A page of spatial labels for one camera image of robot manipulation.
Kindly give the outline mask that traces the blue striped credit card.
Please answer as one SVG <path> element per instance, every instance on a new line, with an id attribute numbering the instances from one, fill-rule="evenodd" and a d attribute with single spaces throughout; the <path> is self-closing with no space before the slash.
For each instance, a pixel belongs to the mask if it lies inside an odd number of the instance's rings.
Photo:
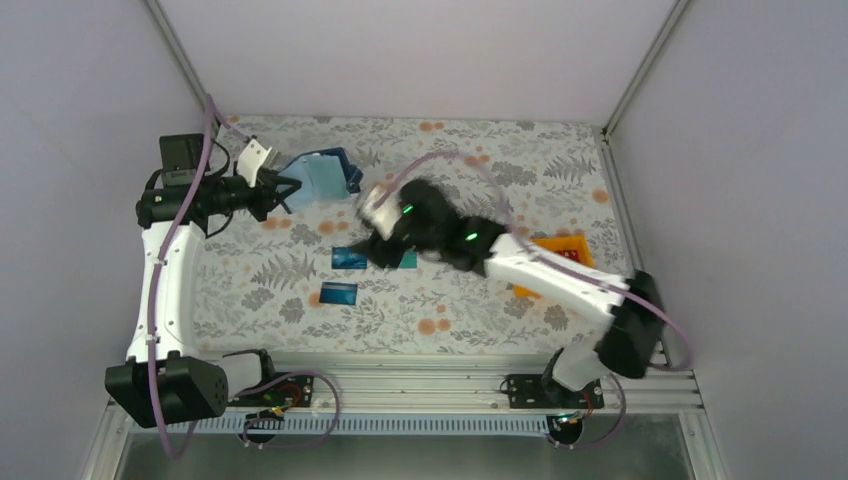
<path id="1" fill-rule="evenodd" d="M 357 301 L 358 285 L 344 282 L 323 282 L 319 292 L 321 304 L 354 306 Z"/>

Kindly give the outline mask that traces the dark blue credit card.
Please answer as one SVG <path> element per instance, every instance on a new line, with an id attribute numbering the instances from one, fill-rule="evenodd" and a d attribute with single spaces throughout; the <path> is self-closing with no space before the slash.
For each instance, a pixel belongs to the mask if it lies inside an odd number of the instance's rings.
<path id="1" fill-rule="evenodd" d="M 351 247 L 333 247 L 331 249 L 331 268 L 334 270 L 365 270 L 367 257 L 357 253 Z"/>

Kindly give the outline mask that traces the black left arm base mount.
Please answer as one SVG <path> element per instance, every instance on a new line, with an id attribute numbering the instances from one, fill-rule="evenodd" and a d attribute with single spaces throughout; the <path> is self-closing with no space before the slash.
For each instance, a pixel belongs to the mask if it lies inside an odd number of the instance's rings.
<path id="1" fill-rule="evenodd" d="M 315 378 L 298 375 L 268 387 L 279 372 L 265 349 L 248 349 L 225 354 L 217 363 L 226 373 L 228 405 L 286 410 L 311 405 Z"/>

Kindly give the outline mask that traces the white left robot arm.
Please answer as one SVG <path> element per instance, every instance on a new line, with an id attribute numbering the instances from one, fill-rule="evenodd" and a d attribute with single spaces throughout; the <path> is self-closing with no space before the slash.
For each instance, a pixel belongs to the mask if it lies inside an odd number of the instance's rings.
<path id="1" fill-rule="evenodd" d="M 278 391 L 263 349 L 202 359 L 194 294 L 210 218 L 245 211 L 264 222 L 301 183 L 269 169 L 277 153 L 255 137 L 211 170 L 218 145 L 202 133 L 161 137 L 162 166 L 135 207 L 145 258 L 141 303 L 126 360 L 107 368 L 104 384 L 142 428 L 216 418 L 238 393 L 263 405 Z"/>

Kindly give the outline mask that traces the teal credit card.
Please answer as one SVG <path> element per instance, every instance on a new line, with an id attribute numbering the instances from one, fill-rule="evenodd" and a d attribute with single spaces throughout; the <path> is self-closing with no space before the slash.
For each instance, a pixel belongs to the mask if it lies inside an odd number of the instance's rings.
<path id="1" fill-rule="evenodd" d="M 417 269 L 418 255 L 414 250 L 406 251 L 398 264 L 398 269 Z"/>

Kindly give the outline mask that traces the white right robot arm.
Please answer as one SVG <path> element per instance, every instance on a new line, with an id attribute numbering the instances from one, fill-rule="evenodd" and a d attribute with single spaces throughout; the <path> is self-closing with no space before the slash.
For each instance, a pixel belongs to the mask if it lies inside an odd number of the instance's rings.
<path id="1" fill-rule="evenodd" d="M 654 278 L 587 267 L 547 250 L 510 227 L 461 214 L 436 185 L 421 179 L 397 195 L 381 185 L 361 194 L 357 214 L 371 236 L 355 251 L 381 268 L 395 268 L 415 250 L 462 272 L 508 282 L 570 309 L 594 332 L 557 350 L 542 375 L 544 399 L 565 407 L 580 389 L 609 374 L 641 379 L 664 329 Z"/>

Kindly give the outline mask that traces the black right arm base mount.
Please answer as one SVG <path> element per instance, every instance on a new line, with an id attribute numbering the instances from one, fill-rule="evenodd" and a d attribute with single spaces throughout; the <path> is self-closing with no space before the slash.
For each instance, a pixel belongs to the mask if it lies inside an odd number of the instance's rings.
<path id="1" fill-rule="evenodd" d="M 512 409 L 598 409 L 605 406 L 599 380 L 579 391 L 568 390 L 541 374 L 510 374 L 499 386 Z"/>

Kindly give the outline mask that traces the blue leather card holder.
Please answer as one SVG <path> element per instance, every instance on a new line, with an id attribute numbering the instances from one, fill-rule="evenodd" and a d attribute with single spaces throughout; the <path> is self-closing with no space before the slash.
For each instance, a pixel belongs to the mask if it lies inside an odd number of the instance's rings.
<path id="1" fill-rule="evenodd" d="M 282 202 L 288 213 L 301 212 L 313 203 L 343 201 L 361 191 L 363 173 L 350 162 L 342 147 L 316 150 L 291 160 L 278 174 L 301 186 Z"/>

